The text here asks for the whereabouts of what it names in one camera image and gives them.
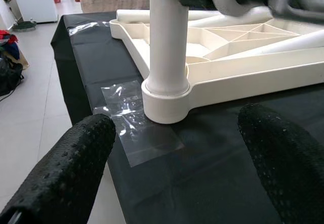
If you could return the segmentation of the white plastic table top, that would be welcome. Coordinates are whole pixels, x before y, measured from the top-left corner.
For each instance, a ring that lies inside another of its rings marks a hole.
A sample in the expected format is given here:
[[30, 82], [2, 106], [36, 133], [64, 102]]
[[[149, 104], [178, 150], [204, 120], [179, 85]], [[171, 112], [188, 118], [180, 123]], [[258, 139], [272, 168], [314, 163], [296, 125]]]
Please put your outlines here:
[[[220, 15], [190, 11], [188, 21]], [[324, 83], [324, 47], [248, 55], [247, 51], [324, 30], [324, 25], [272, 18], [263, 23], [188, 27], [185, 72], [188, 90], [161, 96], [146, 87], [150, 68], [150, 23], [110, 21], [113, 38], [126, 46], [144, 81], [144, 113], [154, 122], [183, 120], [197, 107]]]

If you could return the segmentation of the black tablecloth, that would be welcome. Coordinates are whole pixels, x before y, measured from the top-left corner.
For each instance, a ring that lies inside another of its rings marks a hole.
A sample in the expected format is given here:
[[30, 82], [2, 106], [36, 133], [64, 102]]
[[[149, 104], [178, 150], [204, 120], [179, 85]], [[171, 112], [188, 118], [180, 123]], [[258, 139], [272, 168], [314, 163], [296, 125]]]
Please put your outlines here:
[[[51, 41], [72, 123], [105, 104], [101, 87], [142, 81], [110, 27], [68, 29], [115, 13], [64, 15]], [[259, 103], [324, 145], [324, 83], [200, 107], [171, 128], [184, 148], [130, 167], [120, 140], [108, 166], [127, 224], [281, 224], [237, 127], [241, 107]]]

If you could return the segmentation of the black floor chair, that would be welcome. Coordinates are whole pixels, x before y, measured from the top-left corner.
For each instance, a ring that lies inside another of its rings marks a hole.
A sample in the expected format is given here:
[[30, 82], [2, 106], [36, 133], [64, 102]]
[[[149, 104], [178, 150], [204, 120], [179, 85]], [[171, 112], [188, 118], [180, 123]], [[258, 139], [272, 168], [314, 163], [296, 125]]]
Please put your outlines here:
[[22, 75], [23, 66], [13, 63], [4, 54], [0, 55], [0, 97], [13, 91], [24, 79]]

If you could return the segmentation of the clear tape patch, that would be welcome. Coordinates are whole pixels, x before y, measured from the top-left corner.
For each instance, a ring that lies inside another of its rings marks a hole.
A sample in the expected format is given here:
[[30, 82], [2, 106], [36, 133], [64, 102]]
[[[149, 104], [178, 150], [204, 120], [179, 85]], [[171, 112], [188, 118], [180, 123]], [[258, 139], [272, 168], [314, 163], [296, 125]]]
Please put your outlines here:
[[170, 126], [146, 117], [139, 82], [101, 87], [101, 92], [106, 105], [95, 107], [93, 113], [113, 120], [116, 136], [131, 167], [184, 148]]

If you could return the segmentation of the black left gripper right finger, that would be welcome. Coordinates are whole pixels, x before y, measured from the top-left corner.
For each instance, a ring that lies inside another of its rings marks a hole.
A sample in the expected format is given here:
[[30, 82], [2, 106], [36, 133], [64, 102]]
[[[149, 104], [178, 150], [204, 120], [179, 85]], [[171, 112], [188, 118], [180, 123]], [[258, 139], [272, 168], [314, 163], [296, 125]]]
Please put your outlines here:
[[324, 145], [259, 104], [240, 109], [238, 129], [282, 224], [324, 224]]

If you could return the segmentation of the dark round floor base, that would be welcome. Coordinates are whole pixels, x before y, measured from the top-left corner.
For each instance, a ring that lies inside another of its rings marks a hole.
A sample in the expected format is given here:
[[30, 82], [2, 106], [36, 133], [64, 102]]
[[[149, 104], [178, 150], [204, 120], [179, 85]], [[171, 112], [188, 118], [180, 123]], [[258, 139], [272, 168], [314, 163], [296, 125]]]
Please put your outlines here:
[[37, 23], [36, 22], [32, 22], [32, 21], [22, 21], [22, 22], [16, 22], [13, 27], [12, 30], [13, 31], [29, 31], [29, 30], [35, 30]]

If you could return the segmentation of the clear tape strip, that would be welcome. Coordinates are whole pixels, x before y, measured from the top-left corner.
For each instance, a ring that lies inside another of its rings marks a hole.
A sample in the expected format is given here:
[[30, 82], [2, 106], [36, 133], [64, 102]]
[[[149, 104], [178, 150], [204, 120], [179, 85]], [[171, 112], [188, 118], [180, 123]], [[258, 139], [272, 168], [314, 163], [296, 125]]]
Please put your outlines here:
[[89, 23], [77, 25], [75, 27], [71, 27], [68, 29], [68, 35], [73, 36], [77, 33], [80, 33], [84, 30], [91, 29], [94, 27], [110, 27], [110, 23], [106, 21], [98, 21], [98, 22], [89, 22]]

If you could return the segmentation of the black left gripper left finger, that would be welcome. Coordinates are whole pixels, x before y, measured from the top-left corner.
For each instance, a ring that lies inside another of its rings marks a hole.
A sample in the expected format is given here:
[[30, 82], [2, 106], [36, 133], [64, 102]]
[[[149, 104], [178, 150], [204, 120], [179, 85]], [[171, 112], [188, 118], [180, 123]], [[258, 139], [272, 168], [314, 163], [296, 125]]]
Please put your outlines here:
[[6, 204], [0, 224], [87, 224], [115, 136], [103, 114], [71, 127]]

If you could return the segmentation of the white fridge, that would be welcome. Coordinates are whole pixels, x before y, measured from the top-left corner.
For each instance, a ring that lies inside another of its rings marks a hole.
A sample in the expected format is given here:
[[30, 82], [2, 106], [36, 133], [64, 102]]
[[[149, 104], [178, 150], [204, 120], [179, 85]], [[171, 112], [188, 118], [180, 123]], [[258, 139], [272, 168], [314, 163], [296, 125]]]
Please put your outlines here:
[[16, 0], [22, 18], [36, 23], [58, 21], [58, 13], [54, 0]]

